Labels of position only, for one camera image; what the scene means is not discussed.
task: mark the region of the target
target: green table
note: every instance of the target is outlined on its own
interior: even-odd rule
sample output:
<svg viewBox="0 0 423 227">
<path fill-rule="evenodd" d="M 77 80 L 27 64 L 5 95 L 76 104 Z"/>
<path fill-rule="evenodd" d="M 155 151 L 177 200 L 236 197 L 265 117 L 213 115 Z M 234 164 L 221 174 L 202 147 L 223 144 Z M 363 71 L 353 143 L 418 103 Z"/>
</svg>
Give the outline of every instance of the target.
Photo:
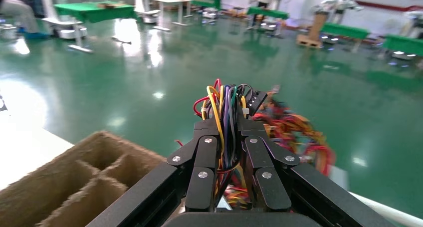
<svg viewBox="0 0 423 227">
<path fill-rule="evenodd" d="M 192 0 L 191 4 L 204 7 L 214 7 L 219 11 L 222 9 L 221 0 Z"/>
<path fill-rule="evenodd" d="M 97 7 L 99 3 L 116 3 L 111 1 L 102 2 L 83 2 L 83 3 L 67 3 L 56 4 L 54 7 L 59 15 L 70 15 L 81 22 L 99 22 L 117 18 L 135 18 L 139 21 L 137 14 L 134 12 L 134 6 L 122 5 L 113 9 L 103 9 Z"/>
<path fill-rule="evenodd" d="M 382 47 L 388 50 L 423 56 L 423 40 L 420 39 L 388 34 Z"/>
<path fill-rule="evenodd" d="M 283 20 L 287 20 L 289 18 L 289 14 L 283 11 L 277 10 L 268 10 L 257 6 L 251 6 L 248 8 L 247 15 L 263 15 L 263 16 L 271 16 L 274 18 L 280 18 Z M 254 28 L 254 19 L 252 18 L 250 23 L 248 24 L 247 30 L 251 30 Z M 275 31 L 275 36 L 280 36 L 282 34 L 283 28 L 281 24 L 277 24 L 277 28 Z"/>
<path fill-rule="evenodd" d="M 370 32 L 366 29 L 344 26 L 336 23 L 327 22 L 322 28 L 322 32 L 336 34 L 357 39 L 352 52 L 357 52 L 361 42 L 366 39 Z"/>
<path fill-rule="evenodd" d="M 287 20 L 289 18 L 289 14 L 283 11 L 276 11 L 276 10 L 267 10 L 261 7 L 251 6 L 248 8 L 247 15 L 252 14 L 259 14 L 263 16 L 271 16 L 274 18 L 280 18 L 283 20 Z"/>
<path fill-rule="evenodd" d="M 91 49 L 84 48 L 82 46 L 82 38 L 80 29 L 78 27 L 77 20 L 81 22 L 100 22 L 110 19 L 122 19 L 122 18 L 134 18 L 137 21 L 140 21 L 137 14 L 134 11 L 134 6 L 131 5 L 122 5 L 117 6 L 113 9 L 104 9 L 97 7 L 99 3 L 116 3 L 111 1 L 102 1 L 102 2 L 83 2 L 83 3 L 66 3 L 66 4 L 56 4 L 54 7 L 57 10 L 59 15 L 69 15 L 73 18 L 74 25 L 73 29 L 75 30 L 75 39 L 76 45 L 69 45 L 70 48 L 76 49 L 79 51 L 93 53 Z M 124 41 L 116 36 L 113 36 L 112 39 L 124 43 L 131 43 L 130 41 Z"/>
</svg>

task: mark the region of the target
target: wooden pallet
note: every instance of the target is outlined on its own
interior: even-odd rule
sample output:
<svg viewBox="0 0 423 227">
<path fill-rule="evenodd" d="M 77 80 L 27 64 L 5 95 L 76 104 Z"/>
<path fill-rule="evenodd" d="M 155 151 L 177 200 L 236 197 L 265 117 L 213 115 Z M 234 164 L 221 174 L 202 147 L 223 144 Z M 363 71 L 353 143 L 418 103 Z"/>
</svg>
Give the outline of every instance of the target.
<svg viewBox="0 0 423 227">
<path fill-rule="evenodd" d="M 320 48 L 322 46 L 321 41 L 311 40 L 308 36 L 301 34 L 297 36 L 297 44 L 312 48 Z"/>
</svg>

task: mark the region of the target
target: cardboard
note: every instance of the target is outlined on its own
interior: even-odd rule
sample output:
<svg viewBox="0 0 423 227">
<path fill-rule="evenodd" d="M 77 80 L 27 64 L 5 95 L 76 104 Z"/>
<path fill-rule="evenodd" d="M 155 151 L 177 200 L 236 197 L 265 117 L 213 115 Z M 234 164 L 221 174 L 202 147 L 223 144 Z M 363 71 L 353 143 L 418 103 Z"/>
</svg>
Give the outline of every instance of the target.
<svg viewBox="0 0 423 227">
<path fill-rule="evenodd" d="M 323 26 L 325 25 L 327 18 L 328 18 L 327 14 L 318 13 L 314 15 L 314 22 L 308 33 L 308 38 L 310 40 L 314 40 L 314 41 L 320 40 L 320 30 L 322 30 Z"/>
<path fill-rule="evenodd" d="M 165 158 L 98 132 L 0 191 L 0 226 L 84 227 Z"/>
</svg>

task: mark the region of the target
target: wire bundle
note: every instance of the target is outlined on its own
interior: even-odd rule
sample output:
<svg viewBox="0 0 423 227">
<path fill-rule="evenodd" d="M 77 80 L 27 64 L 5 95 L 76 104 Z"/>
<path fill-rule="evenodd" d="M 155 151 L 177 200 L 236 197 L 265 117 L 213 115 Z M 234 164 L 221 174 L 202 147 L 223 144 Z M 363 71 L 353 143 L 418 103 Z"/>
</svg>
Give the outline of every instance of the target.
<svg viewBox="0 0 423 227">
<path fill-rule="evenodd" d="M 269 137 L 279 146 L 300 156 L 322 174 L 330 174 L 335 154 L 326 143 L 325 136 L 314 130 L 310 121 L 293 113 L 285 104 L 272 99 L 263 104 L 253 120 L 264 122 Z"/>
<path fill-rule="evenodd" d="M 214 118 L 220 135 L 221 152 L 219 167 L 219 188 L 226 186 L 232 171 L 239 165 L 240 150 L 236 148 L 237 112 L 239 106 L 246 108 L 246 101 L 252 98 L 253 89 L 247 84 L 239 86 L 222 85 L 217 79 L 214 86 L 206 88 L 208 95 L 196 101 L 195 114 L 203 120 Z M 201 111 L 197 106 L 203 102 Z"/>
<path fill-rule="evenodd" d="M 219 132 L 221 150 L 215 194 L 220 196 L 223 187 L 227 186 L 224 195 L 228 203 L 235 209 L 248 209 L 251 207 L 250 198 L 242 168 L 239 167 L 241 149 L 236 147 L 237 113 L 240 111 L 239 106 L 246 109 L 246 103 L 251 100 L 254 90 L 247 84 L 222 85 L 217 79 L 206 91 L 208 95 L 196 101 L 193 110 L 203 120 L 215 119 Z M 306 118 L 273 100 L 272 94 L 268 93 L 267 101 L 252 119 L 264 123 L 272 141 L 298 154 L 302 162 L 308 162 L 323 174 L 329 175 L 329 167 L 335 162 L 335 155 L 323 134 L 315 131 Z"/>
</svg>

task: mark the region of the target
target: red stripe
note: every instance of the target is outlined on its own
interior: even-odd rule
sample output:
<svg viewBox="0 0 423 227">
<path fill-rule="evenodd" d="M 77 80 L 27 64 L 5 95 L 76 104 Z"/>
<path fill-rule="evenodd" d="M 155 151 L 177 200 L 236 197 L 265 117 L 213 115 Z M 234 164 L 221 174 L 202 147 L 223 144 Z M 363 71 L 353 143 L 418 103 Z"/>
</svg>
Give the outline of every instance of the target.
<svg viewBox="0 0 423 227">
<path fill-rule="evenodd" d="M 358 4 L 363 6 L 371 6 L 386 10 L 393 10 L 393 11 L 414 11 L 414 10 L 420 10 L 423 9 L 423 6 L 419 5 L 413 5 L 409 7 L 403 7 L 403 6 L 390 6 L 390 5 L 384 5 L 379 3 L 372 3 L 372 2 L 366 2 L 366 1 L 356 1 Z"/>
</svg>

